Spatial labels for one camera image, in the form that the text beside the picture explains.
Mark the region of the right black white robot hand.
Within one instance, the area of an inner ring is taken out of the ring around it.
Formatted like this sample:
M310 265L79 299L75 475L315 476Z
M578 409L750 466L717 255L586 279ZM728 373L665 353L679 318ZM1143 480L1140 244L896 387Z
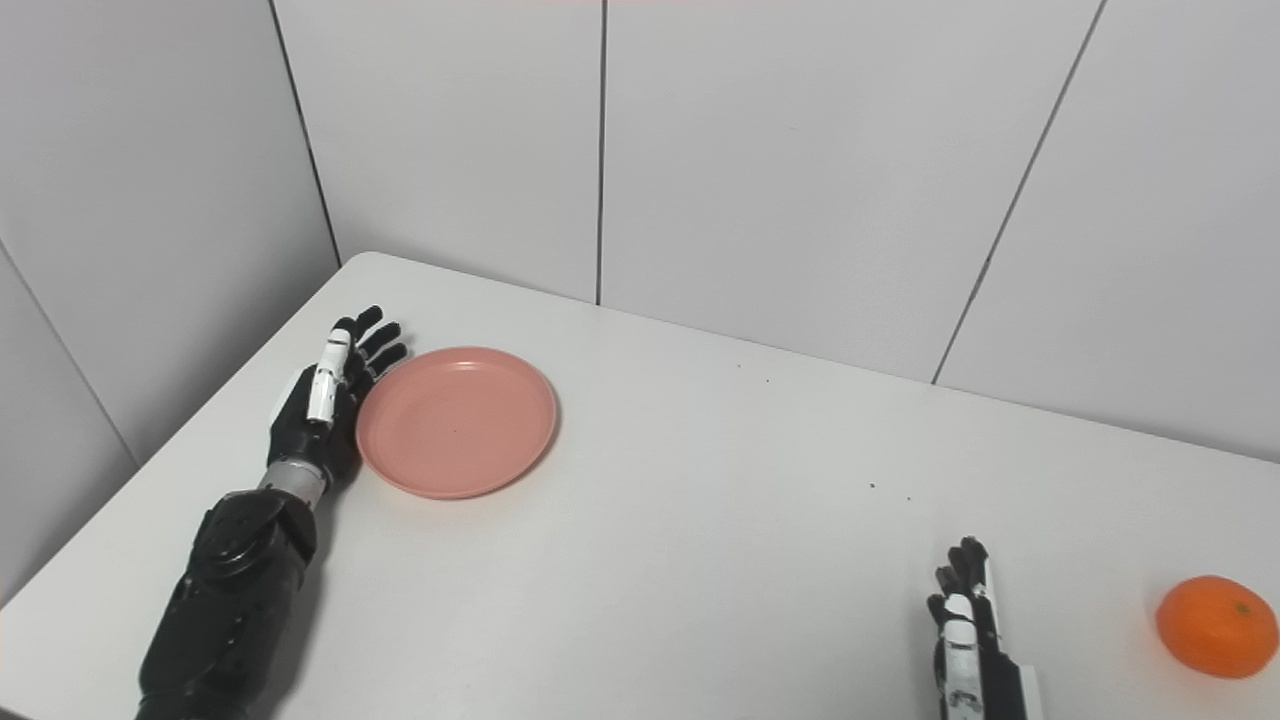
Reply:
M974 537L948 548L927 600L936 624L934 683L941 719L1043 719L1036 670L1004 648L989 553Z

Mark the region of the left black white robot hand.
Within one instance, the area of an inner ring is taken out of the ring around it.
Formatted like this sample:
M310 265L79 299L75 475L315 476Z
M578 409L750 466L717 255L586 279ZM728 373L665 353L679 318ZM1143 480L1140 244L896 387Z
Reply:
M356 423L364 402L408 355L401 324L385 320L381 306L339 318L320 359L296 377L270 427L268 465L310 465L326 487L348 480L360 465Z

